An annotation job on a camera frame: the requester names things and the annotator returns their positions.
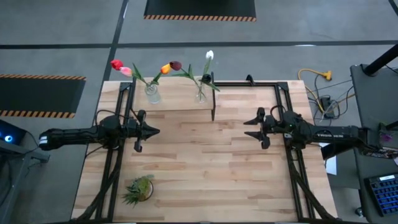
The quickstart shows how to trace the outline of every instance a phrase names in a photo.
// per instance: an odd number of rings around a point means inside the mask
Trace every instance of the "blue light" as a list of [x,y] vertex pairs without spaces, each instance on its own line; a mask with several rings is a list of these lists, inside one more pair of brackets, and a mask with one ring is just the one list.
[[6,142],[11,142],[11,141],[12,141],[12,136],[6,136],[6,137],[4,138],[4,140],[5,140]]

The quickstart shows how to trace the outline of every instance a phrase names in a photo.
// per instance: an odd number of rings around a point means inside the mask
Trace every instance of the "white paper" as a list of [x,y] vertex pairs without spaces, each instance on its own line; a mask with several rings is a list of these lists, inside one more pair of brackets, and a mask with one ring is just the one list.
[[[325,147],[329,145],[329,143],[319,143],[320,147]],[[336,156],[333,156],[332,158],[328,159],[328,162],[326,163],[326,173],[332,174],[332,175],[337,175],[337,160]]]

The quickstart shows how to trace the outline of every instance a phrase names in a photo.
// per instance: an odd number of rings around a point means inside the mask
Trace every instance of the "pink tulip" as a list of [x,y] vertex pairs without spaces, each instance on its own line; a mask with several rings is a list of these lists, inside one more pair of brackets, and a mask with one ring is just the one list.
[[120,72],[127,77],[132,77],[132,70],[129,67],[121,67]]

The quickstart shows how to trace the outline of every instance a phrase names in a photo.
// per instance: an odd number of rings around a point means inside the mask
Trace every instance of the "yellow extension cord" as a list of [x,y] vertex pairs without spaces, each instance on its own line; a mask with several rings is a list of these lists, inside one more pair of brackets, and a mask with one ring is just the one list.
[[[315,74],[317,74],[317,75],[321,75],[323,78],[325,78],[325,79],[328,80],[328,81],[331,80],[331,71],[327,71],[327,72],[318,72],[318,71],[315,71],[315,70],[312,70],[312,69],[309,69],[309,68],[303,68],[303,69],[300,69],[300,70],[298,71],[297,77],[298,77],[299,80],[302,80],[302,79],[301,79],[301,73],[304,72],[304,71],[308,71],[308,72],[315,73]],[[320,102],[319,102],[319,99],[318,99],[317,96],[314,94],[314,92],[313,92],[308,86],[306,86],[306,85],[305,85],[305,88],[313,95],[315,101],[316,101],[317,104],[318,104],[319,110],[320,110],[322,113],[325,113],[325,111],[323,110],[323,108],[322,108],[322,106],[321,106],[321,104],[320,104]],[[346,99],[351,98],[351,97],[353,97],[353,96],[355,96],[355,93],[351,94],[350,96],[348,96],[348,97],[346,97],[346,98],[344,98],[344,99],[342,99],[342,100],[340,100],[340,101],[337,101],[337,105],[334,106],[330,111],[333,111],[341,102],[343,102],[343,101],[345,101]]]

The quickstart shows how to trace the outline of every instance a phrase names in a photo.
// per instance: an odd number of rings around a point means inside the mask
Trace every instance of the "glass vase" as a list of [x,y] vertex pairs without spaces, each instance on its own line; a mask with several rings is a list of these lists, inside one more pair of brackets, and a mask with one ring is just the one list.
[[197,91],[197,96],[196,96],[196,101],[199,103],[204,103],[207,100],[206,97],[206,85],[203,84],[200,79],[197,79],[197,84],[198,84],[198,91]]
[[149,103],[156,104],[160,102],[160,94],[157,91],[156,85],[145,86],[145,94]]

